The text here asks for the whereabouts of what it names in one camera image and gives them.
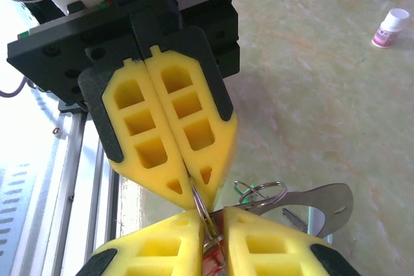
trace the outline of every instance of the screw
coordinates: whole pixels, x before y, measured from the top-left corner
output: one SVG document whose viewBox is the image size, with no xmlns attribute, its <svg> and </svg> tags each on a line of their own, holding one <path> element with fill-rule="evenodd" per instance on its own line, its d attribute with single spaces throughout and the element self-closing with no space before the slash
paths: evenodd
<svg viewBox="0 0 414 276">
<path fill-rule="evenodd" d="M 59 127 L 55 127 L 52 131 L 53 135 L 59 135 L 60 134 L 60 128 Z"/>
</svg>

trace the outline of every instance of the green marble surface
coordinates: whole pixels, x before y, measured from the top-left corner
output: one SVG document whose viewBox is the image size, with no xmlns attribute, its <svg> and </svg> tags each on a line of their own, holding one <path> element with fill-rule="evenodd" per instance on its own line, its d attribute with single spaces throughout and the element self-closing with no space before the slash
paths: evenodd
<svg viewBox="0 0 414 276">
<path fill-rule="evenodd" d="M 241 70 L 226 79 L 239 150 L 234 180 L 282 180 L 305 191 L 349 184 L 354 211 L 334 245 L 362 275 L 413 275 L 414 23 L 382 50 L 388 10 L 414 0 L 234 0 Z M 122 233 L 180 209 L 124 180 Z M 306 210 L 298 210 L 305 218 Z M 267 217 L 287 223 L 281 211 Z"/>
</svg>

